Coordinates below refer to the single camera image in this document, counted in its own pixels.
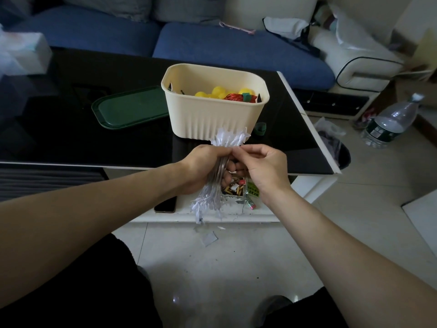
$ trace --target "forearm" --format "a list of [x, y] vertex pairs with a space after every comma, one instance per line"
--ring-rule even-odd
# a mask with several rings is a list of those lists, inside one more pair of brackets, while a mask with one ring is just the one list
[[177, 194], [180, 164], [0, 204], [0, 308], [34, 290], [103, 236]]
[[272, 202], [272, 211], [349, 326], [437, 326], [434, 289], [350, 236], [292, 190]]

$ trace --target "pink cord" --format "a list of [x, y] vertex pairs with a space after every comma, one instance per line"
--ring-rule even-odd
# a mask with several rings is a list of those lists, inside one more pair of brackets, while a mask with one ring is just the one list
[[243, 28], [241, 28], [241, 27], [228, 25], [228, 24], [226, 24], [226, 23], [224, 23], [224, 22], [222, 22], [222, 21], [220, 21], [219, 25], [220, 25], [221, 27], [229, 27], [230, 29], [237, 29], [237, 30], [240, 30], [240, 31], [246, 32], [246, 33], [251, 34], [251, 35], [254, 35], [254, 34], [255, 34], [255, 31], [256, 31], [256, 30], [246, 30], [246, 29], [243, 29]]

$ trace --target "hand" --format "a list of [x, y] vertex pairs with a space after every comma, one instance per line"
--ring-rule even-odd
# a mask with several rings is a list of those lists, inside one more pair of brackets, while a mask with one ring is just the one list
[[261, 200], [270, 206], [272, 199], [279, 191], [290, 191], [287, 176], [287, 156], [278, 149], [267, 145], [243, 145], [233, 147], [232, 155], [239, 161], [231, 170], [244, 176], [247, 170], [250, 178], [259, 189]]
[[[194, 148], [185, 159], [179, 162], [183, 166], [184, 173], [184, 184], [179, 192], [187, 195], [200, 190], [206, 184], [208, 174], [216, 165], [217, 159], [228, 156], [231, 152], [231, 147], [199, 145]], [[229, 161], [227, 169], [235, 171], [235, 164]], [[222, 186], [227, 186], [232, 180], [229, 171], [223, 174]]]

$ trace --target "paper scrap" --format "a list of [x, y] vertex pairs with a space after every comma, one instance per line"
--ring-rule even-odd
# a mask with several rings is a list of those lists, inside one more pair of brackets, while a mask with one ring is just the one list
[[216, 234], [214, 233], [214, 231], [211, 231], [210, 233], [207, 233], [203, 238], [202, 238], [202, 243], [205, 247], [207, 247], [208, 245], [214, 243], [218, 238], [216, 237]]

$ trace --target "black phone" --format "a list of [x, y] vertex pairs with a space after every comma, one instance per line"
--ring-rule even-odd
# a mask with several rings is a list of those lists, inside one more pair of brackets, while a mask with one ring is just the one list
[[156, 205], [153, 209], [156, 213], [174, 213], [176, 210], [176, 199], [178, 197], [173, 197], [167, 199], [166, 201]]

